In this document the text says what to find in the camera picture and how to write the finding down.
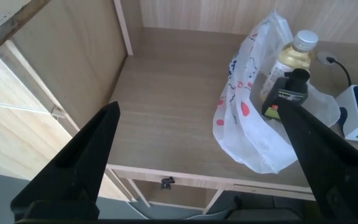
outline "metal latch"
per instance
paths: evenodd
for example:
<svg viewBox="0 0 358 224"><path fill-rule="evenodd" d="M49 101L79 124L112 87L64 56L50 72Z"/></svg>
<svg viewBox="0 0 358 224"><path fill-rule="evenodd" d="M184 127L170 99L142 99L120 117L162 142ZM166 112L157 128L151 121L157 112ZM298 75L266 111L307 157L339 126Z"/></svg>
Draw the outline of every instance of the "metal latch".
<svg viewBox="0 0 358 224"><path fill-rule="evenodd" d="M171 184L175 183L175 179L173 177L165 178L161 180L161 190L168 189L171 190Z"/></svg>

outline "drawer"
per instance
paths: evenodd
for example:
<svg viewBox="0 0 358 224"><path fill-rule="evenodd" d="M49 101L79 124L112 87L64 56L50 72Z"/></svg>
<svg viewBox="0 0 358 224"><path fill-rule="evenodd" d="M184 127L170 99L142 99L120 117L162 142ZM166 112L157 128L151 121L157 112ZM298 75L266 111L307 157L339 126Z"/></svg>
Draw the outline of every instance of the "drawer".
<svg viewBox="0 0 358 224"><path fill-rule="evenodd" d="M123 171L123 170L114 170L114 172L121 178L134 179L134 180L143 180L149 182L161 183L162 179L169 178L167 175L157 175L157 174L145 174L131 171ZM225 182L217 182L212 180L200 180L200 179L192 179L192 178L183 178L183 177L174 177L175 183L174 185L182 185L189 187L201 187L206 189L222 189L229 190L232 184Z"/></svg>

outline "bottle cap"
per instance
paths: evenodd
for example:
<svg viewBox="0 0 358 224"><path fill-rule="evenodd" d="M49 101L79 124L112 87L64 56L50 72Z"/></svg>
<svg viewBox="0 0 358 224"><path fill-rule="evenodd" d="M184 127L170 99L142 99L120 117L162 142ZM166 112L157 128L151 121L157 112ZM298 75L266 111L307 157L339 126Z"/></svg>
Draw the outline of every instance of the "bottle cap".
<svg viewBox="0 0 358 224"><path fill-rule="evenodd" d="M299 31L293 39L293 45L303 52L311 51L318 42L318 35L310 30Z"/></svg>

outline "black device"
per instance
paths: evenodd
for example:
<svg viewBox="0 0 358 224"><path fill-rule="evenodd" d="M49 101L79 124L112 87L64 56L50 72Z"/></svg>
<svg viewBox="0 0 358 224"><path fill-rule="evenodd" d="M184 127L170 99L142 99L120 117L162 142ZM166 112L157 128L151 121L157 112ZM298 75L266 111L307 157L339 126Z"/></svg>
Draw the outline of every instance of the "black device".
<svg viewBox="0 0 358 224"><path fill-rule="evenodd" d="M296 68L292 72L284 73L284 77L277 79L272 90L267 95L262 105L262 114L268 118L280 120L276 103L278 98L284 98L294 104L302 105L308 97L308 85L306 82L309 78L309 72L302 68Z"/></svg>
<svg viewBox="0 0 358 224"><path fill-rule="evenodd" d="M285 99L277 103L323 216L358 219L358 150L301 106ZM95 202L119 115L117 102L102 108L15 197L16 223L118 222L97 220Z"/></svg>

